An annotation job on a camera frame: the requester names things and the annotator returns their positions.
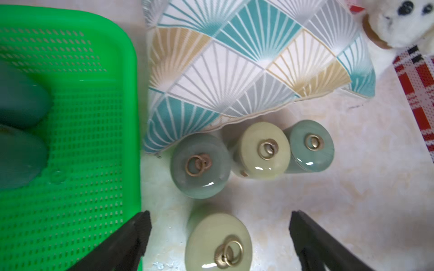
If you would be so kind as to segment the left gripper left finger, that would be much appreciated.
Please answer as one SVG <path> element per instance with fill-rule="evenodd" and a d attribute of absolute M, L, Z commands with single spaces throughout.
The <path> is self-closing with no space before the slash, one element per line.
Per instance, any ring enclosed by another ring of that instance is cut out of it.
<path fill-rule="evenodd" d="M 152 230 L 150 212 L 139 212 L 70 271 L 137 271 Z"/>

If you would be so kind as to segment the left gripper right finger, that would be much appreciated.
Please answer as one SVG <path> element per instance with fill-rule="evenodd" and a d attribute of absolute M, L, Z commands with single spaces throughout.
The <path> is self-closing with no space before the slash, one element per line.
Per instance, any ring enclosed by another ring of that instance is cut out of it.
<path fill-rule="evenodd" d="M 289 232 L 303 271 L 371 271 L 302 211 L 293 211 Z"/>

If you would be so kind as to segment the beige tea canister back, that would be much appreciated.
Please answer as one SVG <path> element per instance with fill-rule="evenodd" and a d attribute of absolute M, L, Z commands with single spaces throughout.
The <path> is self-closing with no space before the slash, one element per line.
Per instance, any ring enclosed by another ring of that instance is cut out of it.
<path fill-rule="evenodd" d="M 236 217 L 214 206 L 195 208 L 187 224 L 184 264 L 187 271 L 249 271 L 251 236 Z"/>

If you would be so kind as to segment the beige tea canister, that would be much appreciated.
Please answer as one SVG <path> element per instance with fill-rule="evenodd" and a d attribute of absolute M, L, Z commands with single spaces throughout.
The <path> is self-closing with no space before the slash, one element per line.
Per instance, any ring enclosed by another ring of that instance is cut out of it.
<path fill-rule="evenodd" d="M 288 168 L 290 144 L 283 131 L 267 122 L 251 125 L 228 145 L 232 171 L 241 178 L 273 180 Z"/>
<path fill-rule="evenodd" d="M 214 206 L 195 208 L 187 224 L 184 264 L 187 271 L 249 271 L 251 236 L 236 217 Z"/>

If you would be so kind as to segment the grey-green tea canister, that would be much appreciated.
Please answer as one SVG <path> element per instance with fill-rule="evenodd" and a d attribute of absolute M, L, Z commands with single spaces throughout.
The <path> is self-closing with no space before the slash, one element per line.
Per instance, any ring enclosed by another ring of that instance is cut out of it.
<path fill-rule="evenodd" d="M 286 174 L 325 171 L 335 155 L 329 132 L 320 123 L 302 120 L 283 130 L 290 145 L 290 162 Z"/>
<path fill-rule="evenodd" d="M 211 134 L 192 134 L 179 142 L 171 158 L 176 187 L 193 199 L 220 193 L 229 179 L 232 159 L 223 141 Z"/>

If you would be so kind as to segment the blue-grey tea canister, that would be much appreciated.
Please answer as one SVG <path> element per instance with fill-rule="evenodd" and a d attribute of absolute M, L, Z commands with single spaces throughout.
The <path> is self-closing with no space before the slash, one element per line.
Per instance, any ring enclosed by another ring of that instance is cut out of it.
<path fill-rule="evenodd" d="M 33 127 L 51 107 L 52 98 L 46 89 L 1 61 L 1 124 L 20 129 Z"/>
<path fill-rule="evenodd" d="M 1 125 L 1 190 L 17 189 L 47 166 L 49 152 L 36 135 Z"/>

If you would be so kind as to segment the blue-grey tea canister back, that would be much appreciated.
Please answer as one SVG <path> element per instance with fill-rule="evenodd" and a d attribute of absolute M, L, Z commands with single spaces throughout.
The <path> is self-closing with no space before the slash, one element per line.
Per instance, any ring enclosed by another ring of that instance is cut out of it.
<path fill-rule="evenodd" d="M 51 107 L 52 98 L 46 89 L 1 61 L 1 124 L 20 129 L 33 127 Z"/>

